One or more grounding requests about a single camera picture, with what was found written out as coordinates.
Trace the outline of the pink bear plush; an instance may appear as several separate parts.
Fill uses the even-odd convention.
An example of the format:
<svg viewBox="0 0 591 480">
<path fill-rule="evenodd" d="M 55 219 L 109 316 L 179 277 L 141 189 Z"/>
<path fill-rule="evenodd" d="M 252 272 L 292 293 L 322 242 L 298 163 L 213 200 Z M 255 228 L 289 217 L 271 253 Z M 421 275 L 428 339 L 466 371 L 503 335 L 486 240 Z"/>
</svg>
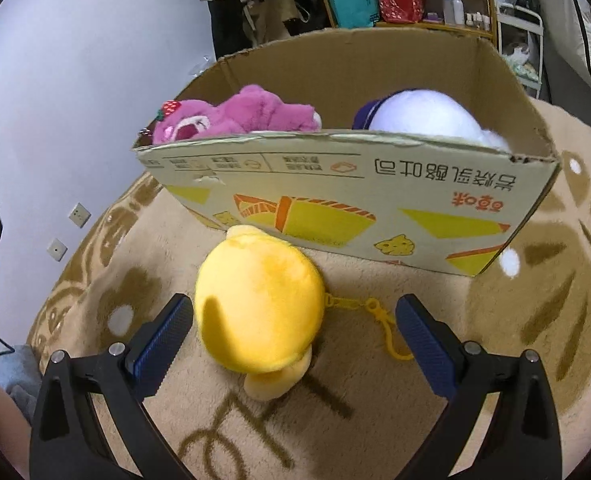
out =
<svg viewBox="0 0 591 480">
<path fill-rule="evenodd" d="M 152 144 L 240 136 L 251 132 L 316 132 L 321 118 L 307 104 L 285 103 L 275 93 L 249 84 L 221 104 L 166 101 L 152 130 Z"/>
</svg>

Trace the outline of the upper white wall socket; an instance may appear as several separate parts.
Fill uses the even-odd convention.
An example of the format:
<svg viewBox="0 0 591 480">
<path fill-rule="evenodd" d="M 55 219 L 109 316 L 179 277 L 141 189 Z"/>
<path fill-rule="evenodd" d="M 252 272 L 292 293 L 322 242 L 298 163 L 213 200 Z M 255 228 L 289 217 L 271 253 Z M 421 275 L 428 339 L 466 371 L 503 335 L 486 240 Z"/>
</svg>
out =
<svg viewBox="0 0 591 480">
<path fill-rule="evenodd" d="M 69 220 L 79 229 L 84 228 L 87 221 L 90 220 L 90 212 L 80 203 L 77 203 L 68 215 Z"/>
</svg>

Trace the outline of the purple hat plush doll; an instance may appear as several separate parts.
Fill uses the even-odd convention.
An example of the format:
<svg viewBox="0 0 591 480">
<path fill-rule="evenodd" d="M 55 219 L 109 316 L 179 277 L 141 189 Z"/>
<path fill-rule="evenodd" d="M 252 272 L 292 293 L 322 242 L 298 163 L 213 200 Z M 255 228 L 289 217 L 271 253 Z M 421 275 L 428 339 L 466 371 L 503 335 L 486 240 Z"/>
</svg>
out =
<svg viewBox="0 0 591 480">
<path fill-rule="evenodd" d="M 355 114 L 352 128 L 388 133 L 410 133 L 466 145 L 510 152 L 499 134 L 484 129 L 453 98 L 429 89 L 407 89 L 370 101 Z"/>
</svg>

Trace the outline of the yellow plush toy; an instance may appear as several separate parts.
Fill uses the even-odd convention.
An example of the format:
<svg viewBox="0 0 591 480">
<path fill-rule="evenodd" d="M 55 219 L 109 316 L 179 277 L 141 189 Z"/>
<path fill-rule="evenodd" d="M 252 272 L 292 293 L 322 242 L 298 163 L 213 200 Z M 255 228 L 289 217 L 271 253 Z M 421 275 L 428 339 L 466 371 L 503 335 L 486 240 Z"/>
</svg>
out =
<svg viewBox="0 0 591 480">
<path fill-rule="evenodd" d="M 259 402 L 301 382 L 329 309 L 367 311 L 382 326 L 388 355 L 414 359 L 394 347 L 393 314 L 380 301 L 333 296 L 300 249 L 255 226 L 229 228 L 198 271 L 194 311 L 201 344 L 226 370 L 244 375 L 247 396 Z"/>
</svg>

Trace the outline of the lower white wall socket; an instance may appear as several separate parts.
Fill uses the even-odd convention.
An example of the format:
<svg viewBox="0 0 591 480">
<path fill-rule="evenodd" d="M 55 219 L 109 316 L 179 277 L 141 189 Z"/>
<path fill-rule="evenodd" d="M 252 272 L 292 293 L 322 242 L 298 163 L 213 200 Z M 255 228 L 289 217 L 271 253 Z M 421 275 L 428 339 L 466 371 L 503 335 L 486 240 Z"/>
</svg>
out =
<svg viewBox="0 0 591 480">
<path fill-rule="evenodd" d="M 47 253 L 57 262 L 61 262 L 67 252 L 67 245 L 59 238 L 53 238 L 47 246 Z"/>
</svg>

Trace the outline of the white wall socket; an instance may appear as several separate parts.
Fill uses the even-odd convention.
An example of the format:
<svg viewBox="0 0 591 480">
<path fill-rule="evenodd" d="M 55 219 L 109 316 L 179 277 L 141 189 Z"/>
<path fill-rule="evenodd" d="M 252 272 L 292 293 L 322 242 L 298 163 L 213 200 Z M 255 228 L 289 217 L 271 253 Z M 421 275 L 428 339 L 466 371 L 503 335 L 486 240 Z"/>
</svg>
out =
<svg viewBox="0 0 591 480">
<path fill-rule="evenodd" d="M 90 212 L 80 203 L 77 203 L 68 215 L 69 220 L 79 229 L 84 228 L 87 221 L 90 220 Z"/>
<path fill-rule="evenodd" d="M 47 246 L 47 253 L 57 262 L 61 262 L 67 252 L 67 245 L 59 238 L 53 238 Z"/>
</svg>

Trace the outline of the open cardboard box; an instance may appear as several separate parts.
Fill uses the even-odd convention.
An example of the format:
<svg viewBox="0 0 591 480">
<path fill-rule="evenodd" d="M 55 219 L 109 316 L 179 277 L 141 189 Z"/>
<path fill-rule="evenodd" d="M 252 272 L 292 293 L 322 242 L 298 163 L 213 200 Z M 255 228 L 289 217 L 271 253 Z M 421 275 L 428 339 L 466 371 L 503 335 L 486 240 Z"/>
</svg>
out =
<svg viewBox="0 0 591 480">
<path fill-rule="evenodd" d="M 326 29 L 221 58 L 175 101 L 218 105 L 249 84 L 321 118 L 316 132 L 134 144 L 207 226 L 250 224 L 297 246 L 474 276 L 553 186 L 544 119 L 489 41 L 413 27 Z M 354 130 L 358 110 L 407 89 L 447 94 L 510 152 Z"/>
</svg>

